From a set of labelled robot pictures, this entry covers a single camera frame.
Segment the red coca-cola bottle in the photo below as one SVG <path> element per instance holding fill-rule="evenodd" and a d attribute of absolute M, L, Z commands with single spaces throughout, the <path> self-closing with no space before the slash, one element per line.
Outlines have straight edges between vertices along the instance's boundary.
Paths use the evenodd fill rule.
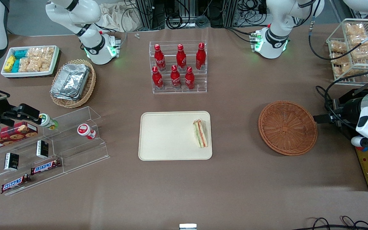
<path fill-rule="evenodd" d="M 177 66 L 179 72 L 185 72 L 187 68 L 187 55 L 184 53 L 184 46 L 182 44 L 178 44 L 177 46 Z"/>
<path fill-rule="evenodd" d="M 204 48 L 205 48 L 205 44 L 200 42 L 200 44 L 198 44 L 198 51 L 195 56 L 195 59 L 196 59 L 195 68 L 197 68 L 197 70 L 205 70 L 205 60 L 206 60 L 207 54 L 205 53 Z"/>
<path fill-rule="evenodd" d="M 185 74 L 185 86 L 187 90 L 193 90 L 194 89 L 194 74 L 193 69 L 191 66 L 187 67 L 187 73 Z"/>
<path fill-rule="evenodd" d="M 180 73 L 177 72 L 176 65 L 172 65 L 170 77 L 173 88 L 176 90 L 181 89 Z"/>
<path fill-rule="evenodd" d="M 156 65 L 159 71 L 165 71 L 165 58 L 163 52 L 161 51 L 160 45 L 155 44 L 154 50 L 156 51 L 154 54 L 154 59 L 156 60 Z"/>
<path fill-rule="evenodd" d="M 163 90 L 164 89 L 163 78 L 161 74 L 158 72 L 158 69 L 156 66 L 152 68 L 152 72 L 153 72 L 153 82 L 154 82 L 155 89 Z"/>

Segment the brown paper tablecloth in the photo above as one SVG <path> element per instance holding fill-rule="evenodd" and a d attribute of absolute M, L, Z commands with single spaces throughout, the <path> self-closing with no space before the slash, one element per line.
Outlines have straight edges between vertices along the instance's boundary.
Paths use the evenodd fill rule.
<path fill-rule="evenodd" d="M 315 27 L 312 43 L 324 56 L 324 41 L 336 26 Z M 282 56 L 268 60 L 225 29 L 129 34 L 120 58 L 94 65 L 97 82 L 86 103 L 102 116 L 99 131 L 111 158 L 18 195 L 0 195 L 0 229 L 172 230 L 196 223 L 201 230 L 288 230 L 311 226 L 311 217 L 331 224 L 341 224 L 340 215 L 368 221 L 355 151 L 333 126 L 318 125 L 315 147 L 298 157 L 271 150 L 257 129 L 260 111 L 276 100 L 299 103 L 313 115 L 324 112 L 314 86 L 331 82 L 331 66 L 311 53 L 307 37 L 306 26 L 294 29 Z M 197 39 L 208 40 L 208 93 L 153 95 L 149 42 Z M 10 46 L 30 45 L 59 46 L 60 66 L 86 59 L 74 35 L 10 37 Z M 0 76 L 0 89 L 12 95 L 12 105 L 27 103 L 51 117 L 72 111 L 52 102 L 51 81 Z M 349 89 L 335 86 L 331 96 Z M 211 114 L 210 160 L 139 160 L 144 112 L 200 110 Z"/>

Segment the white cloth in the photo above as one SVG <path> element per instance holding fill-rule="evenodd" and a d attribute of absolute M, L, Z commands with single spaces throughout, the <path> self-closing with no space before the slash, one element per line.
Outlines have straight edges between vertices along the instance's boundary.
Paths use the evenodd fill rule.
<path fill-rule="evenodd" d="M 135 1 L 126 1 L 126 3 L 124 1 L 118 3 L 102 3 L 100 5 L 102 17 L 97 24 L 120 32 L 124 32 L 124 30 L 131 32 L 140 29 L 142 22 L 139 18 L 139 11 L 135 8 Z M 121 16 L 123 16 L 123 26 L 121 26 Z"/>

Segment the red and white bottle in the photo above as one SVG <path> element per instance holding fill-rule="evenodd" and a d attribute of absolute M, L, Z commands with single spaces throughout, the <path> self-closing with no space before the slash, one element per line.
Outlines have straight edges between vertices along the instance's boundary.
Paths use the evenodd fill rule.
<path fill-rule="evenodd" d="M 207 54 L 205 53 L 204 48 L 205 48 L 205 44 L 200 42 L 200 44 L 198 44 L 197 54 L 195 55 L 195 59 L 196 59 L 195 68 L 197 68 L 197 70 L 205 70 L 205 60 L 206 60 Z"/>
<path fill-rule="evenodd" d="M 96 137 L 96 131 L 93 130 L 88 124 L 79 125 L 78 134 L 88 138 L 89 140 Z"/>
<path fill-rule="evenodd" d="M 161 51 L 160 45 L 155 44 L 154 50 L 155 50 L 154 59 L 156 61 L 156 65 L 159 71 L 161 72 L 165 71 L 165 57 L 164 57 L 163 52 Z"/>
<path fill-rule="evenodd" d="M 179 72 L 184 72 L 187 68 L 187 55 L 184 53 L 184 46 L 182 44 L 177 45 L 177 66 Z"/>
<path fill-rule="evenodd" d="M 194 74 L 193 69 L 189 66 L 187 67 L 187 73 L 185 74 L 185 86 L 187 90 L 193 90 L 194 89 Z"/>
<path fill-rule="evenodd" d="M 152 72 L 155 90 L 163 90 L 164 89 L 163 77 L 161 76 L 160 72 L 158 72 L 156 66 L 152 68 Z"/>
<path fill-rule="evenodd" d="M 177 72 L 177 66 L 172 65 L 171 67 L 171 83 L 175 90 L 181 89 L 181 82 L 180 82 L 180 73 Z"/>

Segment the gray floor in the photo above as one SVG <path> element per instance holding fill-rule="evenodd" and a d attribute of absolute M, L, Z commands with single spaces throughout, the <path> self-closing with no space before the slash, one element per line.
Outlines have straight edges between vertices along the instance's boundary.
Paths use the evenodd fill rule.
<path fill-rule="evenodd" d="M 96 0 L 98 4 L 111 3 L 114 0 Z M 11 1 L 8 17 L 8 28 L 18 35 L 70 35 L 71 32 L 55 22 L 52 22 L 45 12 L 46 0 L 15 0 Z M 329 0 L 325 0 L 325 7 L 316 23 L 336 23 Z M 4 60 L 0 60 L 0 70 Z"/>

